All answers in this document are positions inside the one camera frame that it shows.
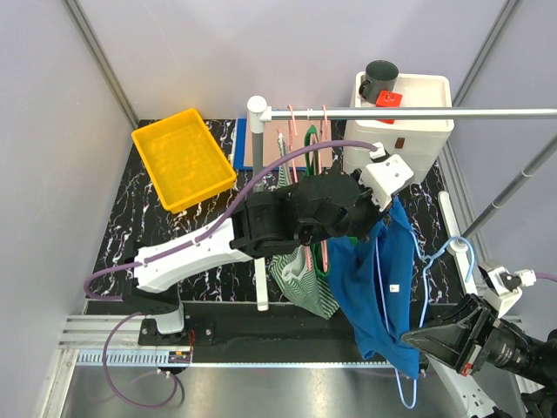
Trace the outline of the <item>blue tank top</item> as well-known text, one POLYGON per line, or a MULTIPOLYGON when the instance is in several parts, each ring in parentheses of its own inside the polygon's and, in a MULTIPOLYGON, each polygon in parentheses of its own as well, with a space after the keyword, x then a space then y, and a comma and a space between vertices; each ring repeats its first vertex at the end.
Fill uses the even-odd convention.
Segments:
POLYGON ((413 229, 397 199, 388 218, 369 231, 367 241, 346 236, 327 241, 327 282, 353 327, 362 358, 380 354, 416 379, 419 351, 400 340, 410 330, 413 229))

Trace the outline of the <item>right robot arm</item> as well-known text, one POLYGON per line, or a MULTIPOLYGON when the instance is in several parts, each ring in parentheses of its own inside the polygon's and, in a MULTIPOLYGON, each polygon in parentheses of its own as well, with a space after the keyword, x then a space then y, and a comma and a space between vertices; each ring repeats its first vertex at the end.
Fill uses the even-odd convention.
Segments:
POLYGON ((417 348, 464 377, 487 362, 540 384, 520 398, 528 417, 556 416, 556 332, 540 341, 497 317, 476 294, 466 295, 453 309, 425 322, 407 315, 395 323, 400 342, 417 348))

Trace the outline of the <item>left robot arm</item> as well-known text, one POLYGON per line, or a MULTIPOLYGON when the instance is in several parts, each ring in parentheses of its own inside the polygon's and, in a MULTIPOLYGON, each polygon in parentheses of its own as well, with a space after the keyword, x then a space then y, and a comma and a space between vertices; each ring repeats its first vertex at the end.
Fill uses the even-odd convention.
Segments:
POLYGON ((347 174, 331 168, 272 192, 255 192, 232 214, 166 244, 138 251, 123 301, 157 321, 171 345, 187 336, 178 282, 215 266, 288 254, 344 235, 363 237, 404 182, 381 165, 347 174))

